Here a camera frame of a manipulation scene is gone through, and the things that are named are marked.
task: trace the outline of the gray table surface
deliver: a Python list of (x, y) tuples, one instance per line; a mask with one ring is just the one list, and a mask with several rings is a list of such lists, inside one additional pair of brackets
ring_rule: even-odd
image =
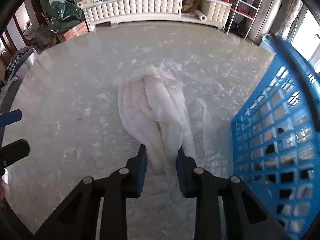
[[(27, 158), (8, 168), (6, 199), (34, 233), (82, 178), (123, 167), (139, 142), (121, 123), (114, 78), (163, 60), (184, 83), (198, 166), (229, 177), (230, 121), (272, 58), (232, 34), (181, 23), (98, 27), (48, 49), (13, 102), (22, 120), (5, 129), (4, 145), (24, 138), (31, 146)], [(195, 200), (184, 199), (178, 185), (127, 200), (129, 239), (192, 239), (194, 222)]]

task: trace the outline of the wire basket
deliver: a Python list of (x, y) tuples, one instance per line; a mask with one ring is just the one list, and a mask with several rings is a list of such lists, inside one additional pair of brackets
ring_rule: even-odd
[(231, 122), (234, 174), (245, 181), (292, 239), (320, 210), (320, 83), (287, 42)]

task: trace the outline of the blue plastic container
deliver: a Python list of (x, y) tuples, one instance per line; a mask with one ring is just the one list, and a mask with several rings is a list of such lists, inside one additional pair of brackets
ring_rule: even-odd
[(231, 122), (234, 174), (245, 181), (292, 239), (320, 210), (320, 82), (287, 42)]

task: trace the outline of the orange box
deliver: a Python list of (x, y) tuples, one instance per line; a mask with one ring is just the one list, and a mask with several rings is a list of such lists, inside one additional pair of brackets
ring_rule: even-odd
[(83, 34), (88, 33), (88, 28), (85, 22), (81, 22), (78, 25), (74, 26), (72, 29), (58, 34), (58, 39), (60, 42), (66, 41), (66, 40), (71, 40), (75, 37), (79, 37)]

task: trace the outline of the white towel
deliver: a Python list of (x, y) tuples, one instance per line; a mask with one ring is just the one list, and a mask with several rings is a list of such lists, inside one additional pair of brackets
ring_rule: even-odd
[(146, 181), (156, 184), (149, 192), (170, 190), (180, 147), (196, 157), (182, 82), (151, 66), (115, 84), (122, 124), (147, 148)]

